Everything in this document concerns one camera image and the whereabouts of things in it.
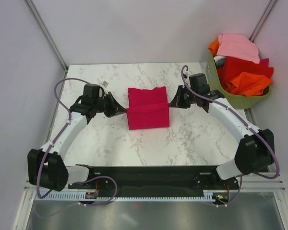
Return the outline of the magenta t shirt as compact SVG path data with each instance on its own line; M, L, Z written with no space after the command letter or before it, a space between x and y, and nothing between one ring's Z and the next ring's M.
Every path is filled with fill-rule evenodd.
M129 130L170 127L169 103L166 87L154 89L128 89Z

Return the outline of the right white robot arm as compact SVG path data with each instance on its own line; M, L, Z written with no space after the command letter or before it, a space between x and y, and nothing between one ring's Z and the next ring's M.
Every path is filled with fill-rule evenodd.
M219 189L232 177L251 173L261 176L259 171L272 164L276 166L276 172L267 179L278 177L280 167L275 155L273 132L262 130L241 117L220 91L210 89L204 74L187 77L183 73L181 77L184 84L178 86L169 106L187 109L196 104L221 122L238 143L234 158L217 166L210 176L211 185Z

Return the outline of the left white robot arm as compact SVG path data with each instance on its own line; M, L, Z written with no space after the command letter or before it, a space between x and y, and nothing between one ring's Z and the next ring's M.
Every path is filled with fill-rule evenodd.
M58 134L39 149L31 149L27 155L29 183L37 188L61 191L66 185L80 183L92 188L96 177L86 166L66 166L64 158L80 132L98 113L111 118L127 112L111 92L105 92L97 84L86 84L83 94L67 109L68 117Z

